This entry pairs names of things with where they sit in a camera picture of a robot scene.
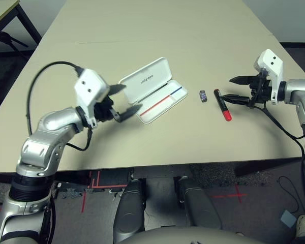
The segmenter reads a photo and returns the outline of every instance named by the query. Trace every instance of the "small box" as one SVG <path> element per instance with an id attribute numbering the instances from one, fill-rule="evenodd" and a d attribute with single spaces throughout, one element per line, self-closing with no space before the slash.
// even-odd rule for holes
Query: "small box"
<path id="1" fill-rule="evenodd" d="M 137 112 L 139 119 L 148 124 L 183 100 L 188 91 L 172 80 L 168 61 L 161 57 L 123 78 L 119 84 L 130 104 L 142 104 Z"/>

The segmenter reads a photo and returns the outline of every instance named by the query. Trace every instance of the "red line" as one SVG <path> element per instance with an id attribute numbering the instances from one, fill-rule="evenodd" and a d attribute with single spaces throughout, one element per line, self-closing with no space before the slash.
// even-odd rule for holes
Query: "red line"
<path id="1" fill-rule="evenodd" d="M 101 174 L 101 172 L 98 170 L 97 171 L 97 182 L 96 182 L 97 187 L 98 187 L 98 183 L 100 182 L 100 174 Z"/>
<path id="2" fill-rule="evenodd" d="M 127 185 L 110 185 L 110 186 L 99 186 L 99 187 L 92 187 L 94 189 L 102 189 L 102 188 L 124 188 Z"/>
<path id="3" fill-rule="evenodd" d="M 81 213 L 85 211 L 85 203 L 86 203 L 86 192 L 83 193 Z"/>
<path id="4" fill-rule="evenodd" d="M 245 197 L 247 194 L 232 194 L 232 195 L 227 195 L 227 197 Z"/>
<path id="5" fill-rule="evenodd" d="M 164 97 L 162 100 L 160 100 L 159 102 L 155 103 L 154 105 L 152 105 L 150 108 L 148 108 L 146 111 L 144 111 L 143 113 L 140 114 L 140 116 L 144 115 L 145 113 L 147 113 L 149 110 L 151 110 L 152 108 L 156 107 L 158 104 L 160 104 L 162 101 L 164 101 L 165 99 L 169 98 L 171 95 L 168 95 L 166 97 Z"/>
<path id="6" fill-rule="evenodd" d="M 246 197 L 247 194 L 232 194 L 232 195 L 217 195 L 217 196 L 210 196 L 211 198 L 231 198 L 231 197 Z"/>
<path id="7" fill-rule="evenodd" d="M 237 184 L 235 185 L 235 188 L 236 188 L 236 193 L 237 193 L 238 201 L 239 201 L 239 203 L 242 203 L 242 199 L 241 199 L 241 197 L 240 197 L 240 193 L 239 193 L 238 185 L 237 185 Z"/>

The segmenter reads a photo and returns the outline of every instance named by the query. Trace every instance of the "red tape mark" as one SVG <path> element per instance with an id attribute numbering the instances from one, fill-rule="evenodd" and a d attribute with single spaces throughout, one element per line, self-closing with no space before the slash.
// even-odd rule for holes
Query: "red tape mark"
<path id="1" fill-rule="evenodd" d="M 83 193 L 81 213 L 85 212 L 85 204 L 86 204 L 86 192 Z"/>
<path id="2" fill-rule="evenodd" d="M 237 184 L 235 185 L 235 189 L 236 189 L 238 201 L 239 201 L 239 203 L 242 203 L 242 199 L 241 199 L 241 197 L 240 197 L 240 193 L 239 193 L 238 185 L 237 185 Z"/>
<path id="3" fill-rule="evenodd" d="M 211 198 L 231 198 L 231 197 L 246 197 L 247 194 L 232 194 L 232 195 L 217 195 L 210 196 Z"/>

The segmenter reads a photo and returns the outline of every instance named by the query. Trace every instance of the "gray floor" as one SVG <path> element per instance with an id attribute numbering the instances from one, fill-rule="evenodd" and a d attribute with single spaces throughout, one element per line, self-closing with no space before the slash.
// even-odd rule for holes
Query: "gray floor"
<path id="1" fill-rule="evenodd" d="M 296 63 L 304 70 L 305 72 L 305 48 L 285 48 L 286 51 L 292 56 Z"/>
<path id="2" fill-rule="evenodd" d="M 177 205 L 172 178 L 172 176 L 177 175 L 177 172 L 171 170 L 172 167 L 161 167 L 160 177 L 157 177 L 157 168 L 151 174 L 147 173 L 146 167 L 138 169 L 137 175 L 140 173 L 148 177 L 148 199 L 145 210 L 146 230 L 161 226 L 185 226 L 187 224 L 185 211 Z M 179 171 L 183 172 L 186 167 L 179 166 Z M 231 186 L 227 184 L 226 187 L 206 188 L 205 191 L 212 199 L 223 222 L 223 229 L 231 232 L 242 232 L 246 236 L 265 243 L 289 243 L 294 237 L 295 226 L 288 228 L 279 218 L 285 209 L 288 211 L 296 209 L 296 203 L 279 187 L 277 179 L 280 175 L 289 177 L 295 184 L 305 206 L 299 169 L 298 162 L 289 164 L 267 172 L 268 184 L 266 185 L 239 185 L 238 191 L 242 195 L 241 202 L 235 196 L 237 194 L 235 182 Z M 217 176 L 226 181 L 226 176 L 222 173 L 219 172 Z M 259 174 L 250 177 L 252 181 L 257 182 Z M 292 186 L 287 181 L 284 180 L 282 183 L 296 196 Z M 109 193 L 109 191 L 87 192 L 84 212 L 82 212 L 84 196 L 69 194 L 69 197 L 66 197 L 68 194 L 59 194 L 56 200 L 57 226 L 53 243 L 112 243 L 113 220 L 120 194 L 115 195 L 114 192 Z M 299 205 L 299 211 L 294 213 L 296 217 L 304 213 L 301 203 Z"/>

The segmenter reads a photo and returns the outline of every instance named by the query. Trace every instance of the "black table leg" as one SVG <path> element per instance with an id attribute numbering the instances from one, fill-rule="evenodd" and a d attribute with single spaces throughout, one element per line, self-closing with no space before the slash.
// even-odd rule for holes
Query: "black table leg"
<path id="1" fill-rule="evenodd" d="M 35 26 L 32 24 L 28 16 L 25 14 L 22 7 L 18 4 L 15 8 L 18 11 L 17 14 L 18 19 L 25 27 L 25 29 L 28 31 L 28 33 L 31 35 L 31 37 L 34 39 L 34 41 L 37 43 L 37 45 L 39 45 L 42 39 L 40 33 L 36 30 Z"/>

